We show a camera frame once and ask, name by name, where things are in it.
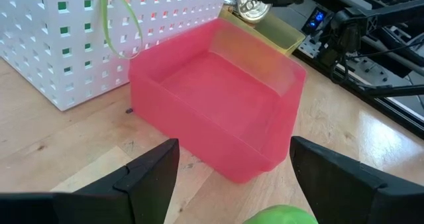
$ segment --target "metal can lid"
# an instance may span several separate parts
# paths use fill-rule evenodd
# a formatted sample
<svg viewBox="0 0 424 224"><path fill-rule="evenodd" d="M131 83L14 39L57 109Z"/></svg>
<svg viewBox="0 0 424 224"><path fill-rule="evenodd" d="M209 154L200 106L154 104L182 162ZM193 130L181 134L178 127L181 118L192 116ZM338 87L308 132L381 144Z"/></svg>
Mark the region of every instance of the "metal can lid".
<svg viewBox="0 0 424 224"><path fill-rule="evenodd" d="M236 0L236 11L238 15L249 23L258 23L271 9L271 5L264 4L258 0Z"/></svg>

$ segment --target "red translucent container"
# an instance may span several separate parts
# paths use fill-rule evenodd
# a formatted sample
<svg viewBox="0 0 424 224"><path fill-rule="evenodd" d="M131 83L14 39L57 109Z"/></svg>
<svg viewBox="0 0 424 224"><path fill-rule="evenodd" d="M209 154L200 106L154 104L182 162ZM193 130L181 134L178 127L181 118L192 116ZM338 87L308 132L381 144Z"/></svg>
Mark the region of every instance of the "red translucent container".
<svg viewBox="0 0 424 224"><path fill-rule="evenodd" d="M305 70L217 19L131 61L134 112L243 183L286 157Z"/></svg>

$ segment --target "wooden surface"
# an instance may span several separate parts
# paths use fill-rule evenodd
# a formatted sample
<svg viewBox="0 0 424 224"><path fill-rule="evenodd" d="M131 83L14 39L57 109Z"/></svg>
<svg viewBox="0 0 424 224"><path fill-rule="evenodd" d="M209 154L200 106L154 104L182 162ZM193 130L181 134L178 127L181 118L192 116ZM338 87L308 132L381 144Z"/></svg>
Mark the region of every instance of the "wooden surface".
<svg viewBox="0 0 424 224"><path fill-rule="evenodd" d="M295 135L424 185L421 139L304 67ZM62 113L0 60L0 192L71 192L167 139L129 107L125 85ZM311 211L289 160L237 185L182 148L166 223L242 223L282 203Z"/></svg>

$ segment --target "green ball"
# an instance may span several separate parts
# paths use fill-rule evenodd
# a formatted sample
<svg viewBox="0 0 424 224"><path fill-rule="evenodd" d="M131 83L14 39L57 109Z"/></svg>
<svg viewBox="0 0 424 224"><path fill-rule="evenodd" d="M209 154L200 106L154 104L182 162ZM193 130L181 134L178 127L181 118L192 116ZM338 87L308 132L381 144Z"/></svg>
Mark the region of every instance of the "green ball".
<svg viewBox="0 0 424 224"><path fill-rule="evenodd" d="M288 205L275 205L245 221L244 224L318 224L306 211Z"/></svg>

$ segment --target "blue led light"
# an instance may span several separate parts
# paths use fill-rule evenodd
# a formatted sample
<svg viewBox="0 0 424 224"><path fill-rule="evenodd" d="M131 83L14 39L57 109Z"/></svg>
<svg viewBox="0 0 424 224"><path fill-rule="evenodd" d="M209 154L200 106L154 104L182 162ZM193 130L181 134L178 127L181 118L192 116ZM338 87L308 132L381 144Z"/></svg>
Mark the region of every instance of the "blue led light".
<svg viewBox="0 0 424 224"><path fill-rule="evenodd" d="M318 21L318 22L321 22L323 19L324 19L324 14L323 13L318 13L318 15L315 17L315 19Z"/></svg>

